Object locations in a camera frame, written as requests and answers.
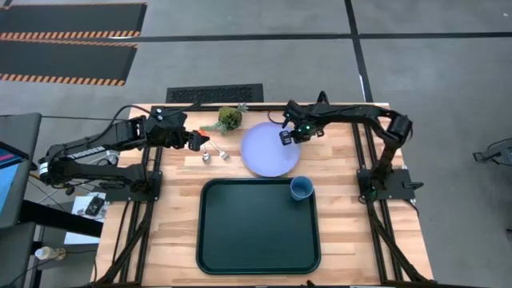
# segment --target wooden table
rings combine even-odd
[[[152,105],[140,106],[149,110]],[[211,125],[218,117],[218,112],[186,113],[187,130],[197,130],[200,126]],[[132,109],[130,117],[142,114],[140,110]],[[277,121],[282,119],[280,114],[272,113]],[[366,207],[358,202],[359,190],[355,171],[359,166],[354,136],[351,124],[345,123],[329,124],[325,128],[324,137],[303,143],[301,160],[289,173],[290,177],[307,175],[315,186],[322,248],[322,261],[316,271],[307,275],[267,276],[212,276],[200,271],[195,261],[195,247],[201,188],[212,178],[254,177],[244,167],[240,157],[240,142],[249,128],[266,121],[266,112],[249,112],[243,115],[242,126],[238,130],[229,132],[226,136],[210,133],[212,140],[231,155],[229,162],[221,160],[213,149],[209,149],[212,159],[208,166],[202,162],[202,152],[164,149],[161,165],[164,180],[160,199],[154,206],[143,286],[300,285],[305,284],[306,280],[311,280],[317,285],[379,283]],[[365,147],[366,163],[369,164],[371,161],[364,128],[359,128]],[[380,153],[383,143],[379,138],[375,138],[375,145],[377,152]],[[138,150],[123,152],[119,165],[140,163],[141,157],[142,152]],[[394,165],[403,165],[400,151],[394,159]],[[416,212],[401,200],[388,203],[398,246],[421,274],[432,278]],[[113,203],[106,214],[97,255],[99,275],[103,275],[111,264],[124,205],[124,202]],[[130,209],[131,206],[126,214],[119,251],[124,245]],[[382,247],[386,257],[388,278],[392,279],[389,251],[384,243]],[[134,279],[137,254],[136,247],[132,253],[128,280]]]

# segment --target gray floor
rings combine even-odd
[[[68,1],[14,0],[27,2]],[[343,0],[148,3],[142,36],[350,31]],[[512,30],[512,3],[506,0],[353,3],[360,33]],[[435,278],[510,286],[512,245],[505,228],[512,227],[512,171],[476,164],[471,153],[510,137],[512,38],[363,40],[362,48],[374,100],[414,121],[404,155],[414,180],[426,184],[418,191],[418,207]],[[111,117],[124,104],[164,102],[167,87],[236,83],[263,83],[268,102],[314,100],[320,90],[331,101],[363,100],[350,40],[156,42],[139,45],[124,87],[0,82],[0,114]],[[91,135],[105,124],[45,118],[36,157],[50,144]],[[33,201],[44,196],[32,186],[26,195]],[[70,200],[63,192],[56,199]],[[81,285],[91,267],[84,257],[49,270],[42,287]],[[69,273],[76,282],[59,277]]]

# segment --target white cable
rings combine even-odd
[[[87,164],[92,164],[94,162],[97,162],[97,161],[100,161],[102,159],[108,158],[108,157],[110,157],[112,155],[116,155],[116,157],[119,158],[119,154],[111,153],[110,151],[107,151],[105,155],[101,156],[100,158],[96,158],[95,160],[90,161]],[[61,189],[55,189],[53,192],[51,192],[48,195],[46,195],[43,199],[37,201],[37,203],[41,203],[41,202],[47,200],[49,197],[51,197],[53,194],[57,193],[57,191],[59,191],[59,190],[61,190]]]

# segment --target small cup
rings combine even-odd
[[[296,201],[301,201],[313,193],[313,182],[305,176],[297,176],[291,180],[291,197]]]

